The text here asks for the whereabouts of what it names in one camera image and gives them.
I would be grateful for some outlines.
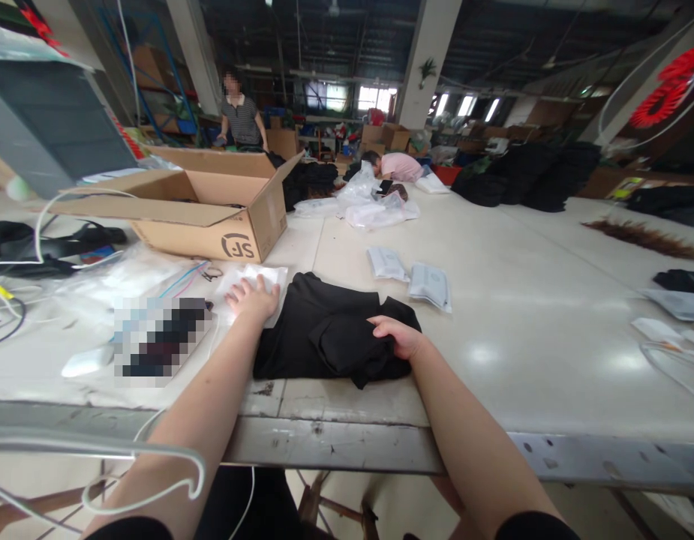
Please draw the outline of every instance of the window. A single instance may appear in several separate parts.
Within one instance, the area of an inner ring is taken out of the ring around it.
[[[469,116],[472,113],[472,109],[476,104],[476,98],[474,96],[464,96],[461,101],[461,106],[459,107],[459,112],[457,116]]]
[[[307,106],[313,109],[343,111],[347,104],[347,87],[330,82],[312,81],[304,85]]]
[[[487,112],[487,117],[484,119],[485,122],[489,122],[491,120],[491,117],[494,116],[494,111],[497,110],[497,105],[499,105],[499,98],[491,102],[489,112]]]
[[[437,114],[436,116],[439,116],[441,113],[444,112],[444,107],[446,107],[446,101],[449,99],[449,94],[447,92],[444,92],[441,97],[439,98],[439,104],[437,105]]]
[[[389,112],[389,100],[397,93],[396,88],[372,88],[370,86],[359,87],[359,110],[379,109]]]

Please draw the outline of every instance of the sf logo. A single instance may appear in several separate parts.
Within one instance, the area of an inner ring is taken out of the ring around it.
[[[224,253],[227,257],[247,257],[247,259],[254,258],[254,252],[251,250],[251,244],[242,241],[249,240],[246,235],[240,235],[238,233],[232,233],[224,235],[221,237],[221,247],[224,249]]]

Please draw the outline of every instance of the forearm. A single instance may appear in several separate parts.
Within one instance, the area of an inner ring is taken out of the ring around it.
[[[411,364],[449,477],[484,537],[522,511],[559,517],[512,440],[436,347],[424,340]]]
[[[239,413],[262,325],[261,319],[255,320],[249,315],[238,317],[212,357],[164,413],[149,437],[149,443],[183,446],[202,455],[206,462],[206,479],[200,497],[190,501],[186,489],[178,489],[157,502],[115,518],[150,516],[164,523],[175,539],[194,535]],[[144,500],[190,477],[196,481],[197,469],[189,460],[140,455],[106,506],[114,508]],[[87,532],[113,520],[112,517],[98,517]]]

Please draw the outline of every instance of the striped shirt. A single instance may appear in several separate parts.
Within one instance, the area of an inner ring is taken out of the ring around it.
[[[232,137],[238,144],[262,145],[262,136],[259,133],[257,122],[254,120],[259,114],[254,100],[242,94],[239,103],[234,107],[228,98],[224,98],[221,104],[221,113],[229,120]]]

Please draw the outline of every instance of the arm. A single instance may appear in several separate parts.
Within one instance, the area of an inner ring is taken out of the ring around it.
[[[395,354],[411,363],[449,478],[484,538],[520,512],[562,519],[512,440],[430,340],[385,316],[370,321],[374,335],[392,335]]]
[[[262,120],[262,116],[259,114],[259,111],[257,111],[254,121],[257,123],[259,133],[262,135],[262,148],[265,152],[269,152],[269,144],[266,141],[266,129],[264,129],[264,121]]]
[[[182,392],[164,419],[149,437],[149,443],[184,446],[199,452],[206,461],[206,481],[200,496],[191,501],[184,488],[131,512],[116,516],[97,516],[87,527],[86,537],[104,525],[131,515],[155,518],[163,523],[175,540],[191,539],[197,530],[204,503],[224,450],[234,429],[244,390],[264,322],[279,303],[279,286],[264,290],[264,279],[257,278],[253,290],[246,280],[233,287],[236,299],[227,296],[237,318],[229,333],[200,372]],[[196,478],[197,468],[177,457],[142,454],[105,502],[107,508],[126,506],[144,500],[183,478]]]
[[[224,140],[227,140],[227,131],[229,131],[229,119],[225,116],[221,116],[221,133],[219,133],[220,137],[223,137]]]

